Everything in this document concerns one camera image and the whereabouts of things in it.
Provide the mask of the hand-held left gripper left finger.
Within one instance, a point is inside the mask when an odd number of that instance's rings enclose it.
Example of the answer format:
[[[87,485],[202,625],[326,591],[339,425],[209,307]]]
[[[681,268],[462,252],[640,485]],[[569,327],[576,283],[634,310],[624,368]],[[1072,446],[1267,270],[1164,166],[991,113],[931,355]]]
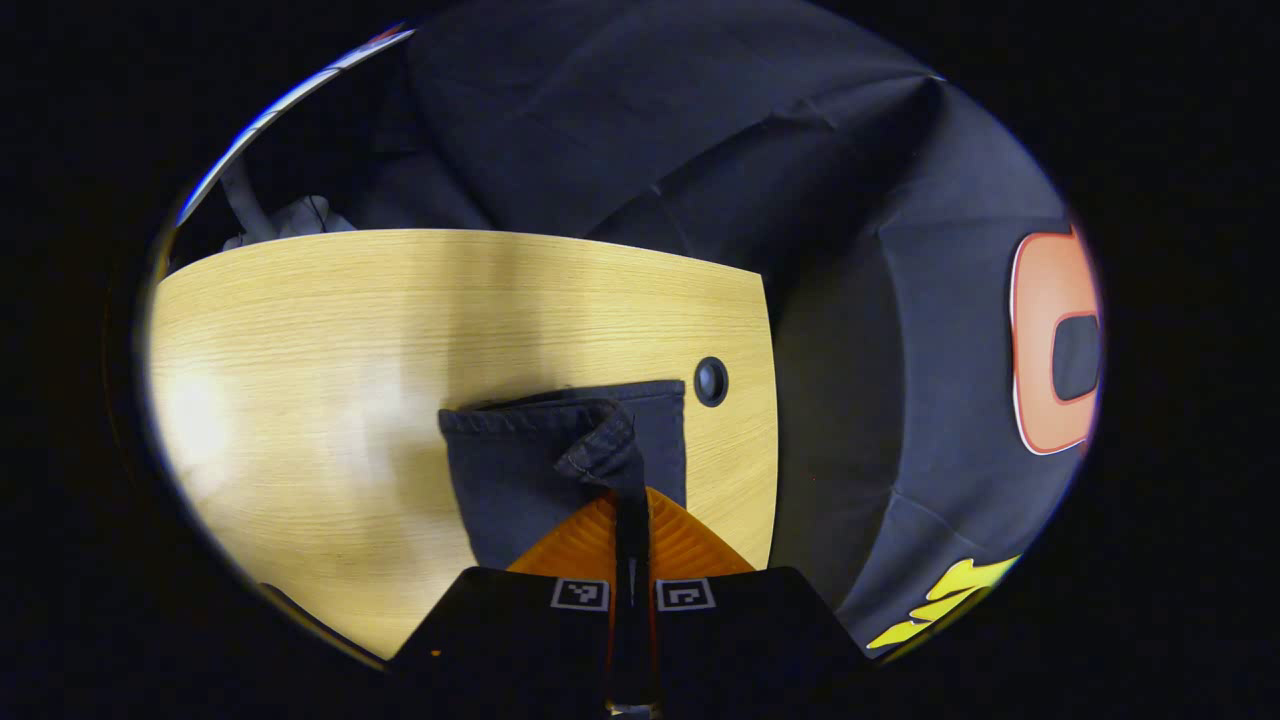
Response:
[[[507,570],[468,568],[389,662],[402,717],[608,717],[617,493]]]

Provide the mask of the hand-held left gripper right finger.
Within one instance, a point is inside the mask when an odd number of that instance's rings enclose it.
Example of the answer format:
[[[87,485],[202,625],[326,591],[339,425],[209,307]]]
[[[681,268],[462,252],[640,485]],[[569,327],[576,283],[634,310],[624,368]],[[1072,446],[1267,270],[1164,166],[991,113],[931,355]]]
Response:
[[[861,717],[869,661],[794,568],[756,570],[663,493],[646,493],[663,717]]]

